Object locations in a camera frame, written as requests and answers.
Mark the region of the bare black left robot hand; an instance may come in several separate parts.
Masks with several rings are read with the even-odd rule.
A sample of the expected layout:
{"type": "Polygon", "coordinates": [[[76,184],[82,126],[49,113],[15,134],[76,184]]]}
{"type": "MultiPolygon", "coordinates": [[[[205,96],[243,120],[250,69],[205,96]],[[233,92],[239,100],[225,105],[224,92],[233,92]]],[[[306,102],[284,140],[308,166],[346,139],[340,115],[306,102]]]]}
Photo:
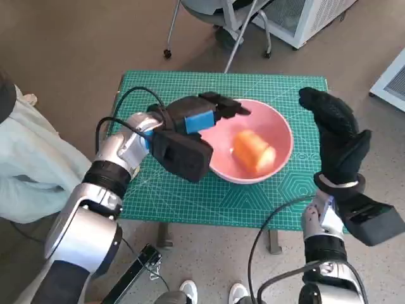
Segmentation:
{"type": "Polygon", "coordinates": [[[251,114],[240,102],[216,92],[178,99],[170,103],[163,113],[165,128],[181,134],[210,129],[222,118],[251,114]]]}

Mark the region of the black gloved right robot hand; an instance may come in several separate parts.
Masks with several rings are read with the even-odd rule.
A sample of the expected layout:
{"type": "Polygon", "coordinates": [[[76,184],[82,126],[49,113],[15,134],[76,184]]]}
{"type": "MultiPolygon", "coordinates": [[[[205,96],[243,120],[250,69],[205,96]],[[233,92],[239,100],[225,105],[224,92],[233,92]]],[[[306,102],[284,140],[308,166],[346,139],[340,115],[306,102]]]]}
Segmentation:
{"type": "Polygon", "coordinates": [[[302,88],[299,104],[312,112],[318,127],[323,180],[334,185],[357,182],[370,150],[371,131],[360,131],[352,109],[327,92],[302,88]]]}

